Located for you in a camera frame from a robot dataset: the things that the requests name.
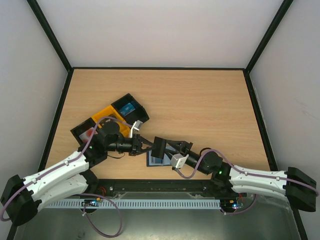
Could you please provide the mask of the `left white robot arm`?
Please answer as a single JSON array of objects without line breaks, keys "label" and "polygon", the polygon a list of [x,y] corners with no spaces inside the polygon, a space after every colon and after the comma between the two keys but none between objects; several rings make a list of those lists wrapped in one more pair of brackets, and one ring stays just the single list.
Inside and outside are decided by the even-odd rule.
[{"label": "left white robot arm", "polygon": [[140,134],[124,137],[116,122],[94,127],[87,142],[65,159],[24,178],[17,174],[9,178],[0,197],[0,219],[21,226],[47,205],[85,193],[97,180],[90,169],[106,160],[109,152],[137,156],[152,148],[153,143]]}]

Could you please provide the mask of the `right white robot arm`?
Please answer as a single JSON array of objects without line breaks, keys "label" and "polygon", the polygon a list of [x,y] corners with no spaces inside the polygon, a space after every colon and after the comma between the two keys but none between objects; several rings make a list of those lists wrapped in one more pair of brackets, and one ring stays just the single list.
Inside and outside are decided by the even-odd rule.
[{"label": "right white robot arm", "polygon": [[304,212],[316,211],[317,183],[296,167],[279,171],[249,169],[232,164],[218,150],[206,148],[197,154],[191,150],[191,142],[166,140],[166,144],[172,148],[164,152],[172,169],[184,179],[187,176],[181,168],[188,165],[194,172],[209,175],[224,196],[233,192],[262,195],[287,202]]}]

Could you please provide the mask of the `navy blue card holder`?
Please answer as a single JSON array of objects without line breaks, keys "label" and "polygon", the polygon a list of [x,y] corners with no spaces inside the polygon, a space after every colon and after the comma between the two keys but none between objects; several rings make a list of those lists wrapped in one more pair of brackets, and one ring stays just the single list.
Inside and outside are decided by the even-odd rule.
[{"label": "navy blue card holder", "polygon": [[146,155],[146,166],[147,167],[164,167],[171,166],[171,158],[166,154],[163,159],[155,158],[151,156],[151,151],[147,152]]}]

